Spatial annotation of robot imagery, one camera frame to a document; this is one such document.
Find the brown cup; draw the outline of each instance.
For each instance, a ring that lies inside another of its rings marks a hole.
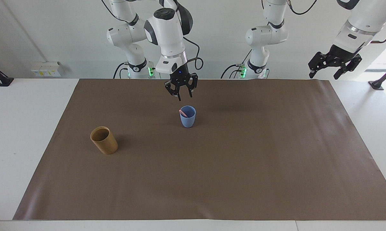
[[[90,133],[90,139],[106,155],[110,155],[117,150],[117,142],[111,131],[104,126],[97,127]]]

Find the white table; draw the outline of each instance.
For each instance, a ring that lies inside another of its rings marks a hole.
[[[0,230],[384,230],[384,222],[9,221],[50,141],[77,79],[15,79],[0,88]],[[332,85],[386,178],[386,95],[367,83]]]

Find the cylindrical container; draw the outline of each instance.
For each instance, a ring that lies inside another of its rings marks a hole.
[[[183,113],[187,116],[184,117],[182,114],[180,114],[180,119],[183,126],[186,128],[192,127],[196,119],[196,109],[192,106],[184,106],[181,108],[181,111],[183,111]]]
[[[110,155],[117,150],[117,142],[112,132],[107,127],[97,127],[90,133],[90,139],[99,150]]]

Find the blue cup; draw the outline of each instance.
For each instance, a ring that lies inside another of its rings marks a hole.
[[[185,113],[187,116],[184,117],[181,113],[179,113],[183,126],[187,128],[192,127],[194,120],[196,119],[196,109],[192,106],[184,106],[181,108],[181,111],[183,111],[183,113]]]

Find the black pole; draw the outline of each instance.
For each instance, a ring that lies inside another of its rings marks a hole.
[[[374,90],[384,90],[384,88],[382,88],[382,83],[386,80],[386,73],[381,77],[381,79],[379,80],[376,80],[376,81],[369,81],[368,83],[371,85],[371,87],[374,89]]]
[[[7,87],[11,84],[14,78],[10,78],[0,71],[0,87]]]

